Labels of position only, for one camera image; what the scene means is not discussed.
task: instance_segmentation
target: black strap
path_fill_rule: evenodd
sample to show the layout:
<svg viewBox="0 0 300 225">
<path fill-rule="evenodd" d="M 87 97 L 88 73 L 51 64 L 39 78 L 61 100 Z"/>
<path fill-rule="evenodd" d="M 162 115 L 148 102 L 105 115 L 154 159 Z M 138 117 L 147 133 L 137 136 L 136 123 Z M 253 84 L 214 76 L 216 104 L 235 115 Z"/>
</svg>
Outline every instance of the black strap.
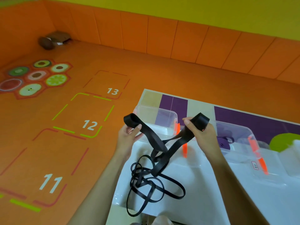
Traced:
<svg viewBox="0 0 300 225">
<path fill-rule="evenodd" d="M 209 122 L 209 118 L 205 117 L 202 113 L 198 113 L 190 121 L 196 126 L 197 129 L 203 131 Z M 140 132 L 145 134 L 150 145 L 153 147 L 153 150 L 152 150 L 152 153 L 150 156 L 143 155 L 138 159 L 137 162 L 135 162 L 131 165 L 131 168 L 130 168 L 131 169 L 130 191 L 129 191 L 129 194 L 127 197 L 127 202 L 126 202 L 127 213 L 132 217 L 138 216 L 144 210 L 144 208 L 146 207 L 148 202 L 156 203 L 156 202 L 160 201 L 165 194 L 167 194 L 168 196 L 175 198 L 175 199 L 182 199 L 185 196 L 185 189 L 184 189 L 183 185 L 180 184 L 178 181 L 174 180 L 173 178 L 170 178 L 170 177 L 162 174 L 162 171 L 168 165 L 172 155 L 174 155 L 174 153 L 182 145 L 184 145 L 185 143 L 187 143 L 193 139 L 194 134 L 192 133 L 192 131 L 190 131 L 185 126 L 184 129 L 179 134 L 174 136 L 173 138 L 168 139 L 168 140 L 161 140 L 158 137 L 158 135 L 150 127 L 148 127 L 144 122 L 142 122 L 142 120 L 139 119 L 138 116 L 136 116 L 133 113 L 125 116 L 124 122 L 127 126 L 129 126 L 131 128 L 135 128 L 137 125 L 141 124 L 142 128 L 141 128 Z M 168 150 L 167 147 L 165 146 L 165 144 L 168 141 L 174 140 L 177 138 L 179 138 L 179 139 Z M 139 162 L 140 162 L 140 159 L 143 157 L 146 157 L 151 161 L 152 166 L 153 166 L 152 169 L 141 166 L 141 164 Z M 148 174 L 152 174 L 153 177 L 144 178 L 144 176 L 146 176 Z M 162 181 L 159 180 L 157 178 L 157 176 L 160 176 L 160 177 L 162 177 L 166 180 L 169 180 L 169 181 L 173 182 L 174 184 L 178 185 L 182 189 L 183 195 L 177 196 L 177 195 L 174 195 L 173 193 L 170 193 L 169 191 L 165 190 Z M 159 183 L 161 184 L 161 187 L 156 185 L 153 181 L 151 181 L 151 179 L 155 179 L 155 180 L 159 181 Z M 138 190 L 138 188 L 140 188 L 144 185 L 151 186 L 151 189 L 147 196 Z M 152 194 L 155 189 L 162 192 L 162 196 L 159 200 L 151 199 Z M 136 193 L 137 195 L 139 195 L 141 198 L 143 198 L 145 200 L 142 207 L 136 214 L 131 214 L 128 211 L 128 200 L 129 200 L 129 195 L 130 195 L 131 191 L 133 191 L 134 193 Z"/>
</svg>

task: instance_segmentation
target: fruit decal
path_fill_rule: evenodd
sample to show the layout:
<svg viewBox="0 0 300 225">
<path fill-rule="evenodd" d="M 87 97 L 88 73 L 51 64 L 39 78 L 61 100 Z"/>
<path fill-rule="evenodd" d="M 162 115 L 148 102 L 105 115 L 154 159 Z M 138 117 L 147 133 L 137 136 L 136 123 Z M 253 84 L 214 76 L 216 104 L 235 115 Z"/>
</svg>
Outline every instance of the fruit decal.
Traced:
<svg viewBox="0 0 300 225">
<path fill-rule="evenodd" d="M 0 82 L 0 95 L 12 92 L 17 99 L 36 97 L 47 88 L 64 86 L 70 80 L 67 72 L 71 68 L 68 62 L 55 63 L 53 60 L 11 68 L 3 73 L 5 79 Z"/>
</svg>

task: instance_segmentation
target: fruit slice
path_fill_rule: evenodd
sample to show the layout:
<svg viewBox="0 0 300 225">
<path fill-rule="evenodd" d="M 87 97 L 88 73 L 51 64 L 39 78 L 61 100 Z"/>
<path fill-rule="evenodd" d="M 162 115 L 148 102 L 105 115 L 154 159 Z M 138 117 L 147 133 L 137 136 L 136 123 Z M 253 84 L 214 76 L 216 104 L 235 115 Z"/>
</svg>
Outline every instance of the fruit slice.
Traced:
<svg viewBox="0 0 300 225">
<path fill-rule="evenodd" d="M 13 91 L 22 84 L 21 79 L 8 79 L 0 83 L 0 91 Z"/>
<path fill-rule="evenodd" d="M 66 71 L 70 66 L 68 64 L 60 63 L 51 67 L 51 71 L 55 73 L 61 73 Z"/>
<path fill-rule="evenodd" d="M 43 78 L 47 73 L 45 71 L 34 71 L 28 75 L 29 80 L 39 80 Z"/>
<path fill-rule="evenodd" d="M 22 96 L 29 96 L 35 94 L 42 88 L 40 84 L 29 84 L 22 87 L 19 91 L 19 94 Z"/>
<path fill-rule="evenodd" d="M 43 68 L 43 67 L 50 66 L 51 64 L 52 63 L 49 60 L 40 60 L 40 61 L 35 62 L 33 64 L 33 66 L 36 67 L 36 68 Z"/>
<path fill-rule="evenodd" d="M 67 81 L 67 76 L 66 75 L 63 75 L 63 74 L 56 74 L 56 75 L 53 75 L 51 77 L 49 77 L 47 80 L 46 80 L 46 84 L 49 85 L 49 86 L 58 86 L 58 85 L 61 85 L 63 83 L 65 83 Z"/>
<path fill-rule="evenodd" d="M 17 68 L 14 68 L 14 69 L 10 70 L 8 72 L 8 74 L 11 75 L 11 76 L 22 76 L 25 73 L 27 73 L 28 71 L 29 71 L 28 67 L 20 66 L 20 67 L 17 67 Z"/>
</svg>

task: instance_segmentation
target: person's left hand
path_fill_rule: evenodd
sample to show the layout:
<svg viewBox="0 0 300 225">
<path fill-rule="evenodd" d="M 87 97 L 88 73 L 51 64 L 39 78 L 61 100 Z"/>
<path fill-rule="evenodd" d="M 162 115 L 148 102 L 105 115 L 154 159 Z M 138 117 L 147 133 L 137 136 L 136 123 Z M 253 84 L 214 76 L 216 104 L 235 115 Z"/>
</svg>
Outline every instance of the person's left hand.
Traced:
<svg viewBox="0 0 300 225">
<path fill-rule="evenodd" d="M 141 124 L 134 129 L 128 127 L 127 125 L 123 125 L 123 127 L 119 130 L 115 155 L 122 156 L 125 161 L 129 159 L 133 143 L 143 136 L 142 133 L 137 135 L 141 128 Z"/>
</svg>

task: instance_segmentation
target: black band loop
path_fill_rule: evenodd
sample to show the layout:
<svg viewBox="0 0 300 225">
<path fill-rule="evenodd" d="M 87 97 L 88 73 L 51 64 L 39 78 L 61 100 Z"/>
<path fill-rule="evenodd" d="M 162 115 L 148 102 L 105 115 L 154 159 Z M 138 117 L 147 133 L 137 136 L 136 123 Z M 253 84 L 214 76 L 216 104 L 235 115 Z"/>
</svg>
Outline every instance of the black band loop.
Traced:
<svg viewBox="0 0 300 225">
<path fill-rule="evenodd" d="M 196 126 L 197 129 L 199 129 L 200 131 L 203 131 L 209 122 L 209 118 L 205 117 L 201 113 L 198 113 L 190 121 Z M 139 124 L 141 124 L 142 128 L 141 128 L 140 132 L 145 134 L 150 145 L 153 147 L 153 150 L 152 150 L 150 156 L 143 155 L 138 159 L 137 162 L 135 162 L 131 165 L 130 169 L 131 169 L 132 177 L 130 180 L 130 190 L 129 190 L 127 201 L 126 201 L 127 213 L 132 217 L 138 216 L 144 210 L 144 208 L 147 206 L 148 202 L 156 203 L 156 202 L 160 201 L 161 199 L 163 199 L 165 194 L 172 198 L 175 198 L 175 199 L 182 199 L 185 196 L 185 188 L 183 187 L 183 185 L 181 183 L 179 183 L 178 181 L 174 180 L 173 178 L 170 178 L 170 177 L 162 174 L 162 171 L 167 167 L 167 165 L 170 161 L 170 158 L 174 155 L 174 153 L 182 145 L 184 145 L 185 143 L 187 143 L 193 139 L 194 134 L 192 133 L 192 131 L 190 131 L 185 126 L 184 129 L 179 134 L 174 136 L 173 138 L 168 139 L 168 140 L 161 140 L 158 137 L 158 135 L 150 127 L 148 127 L 144 122 L 142 122 L 142 120 L 139 119 L 138 116 L 136 116 L 133 113 L 125 116 L 124 122 L 127 126 L 129 126 L 131 128 L 135 128 Z M 165 144 L 167 142 L 169 142 L 170 140 L 174 140 L 174 139 L 178 139 L 178 140 L 168 150 L 167 147 L 165 146 Z M 146 157 L 151 161 L 152 166 L 153 166 L 152 169 L 141 166 L 141 164 L 139 162 L 140 162 L 141 158 L 143 158 L 143 157 Z M 144 178 L 148 174 L 152 174 L 153 177 Z M 173 182 L 174 184 L 178 185 L 182 189 L 183 195 L 177 196 L 177 195 L 165 190 L 162 181 L 159 180 L 157 178 L 157 176 L 160 176 L 160 177 L 162 177 L 166 180 L 169 180 L 169 181 Z M 156 185 L 151 179 L 157 180 L 161 184 L 161 187 Z M 144 185 L 151 186 L 150 191 L 147 196 L 138 190 L 138 188 L 140 188 Z M 155 189 L 162 192 L 162 196 L 159 200 L 151 199 Z M 136 193 L 138 196 L 140 196 L 141 198 L 143 198 L 145 200 L 142 207 L 136 214 L 131 214 L 128 211 L 128 200 L 129 200 L 129 195 L 130 195 L 131 191 L 133 191 L 134 193 Z"/>
</svg>

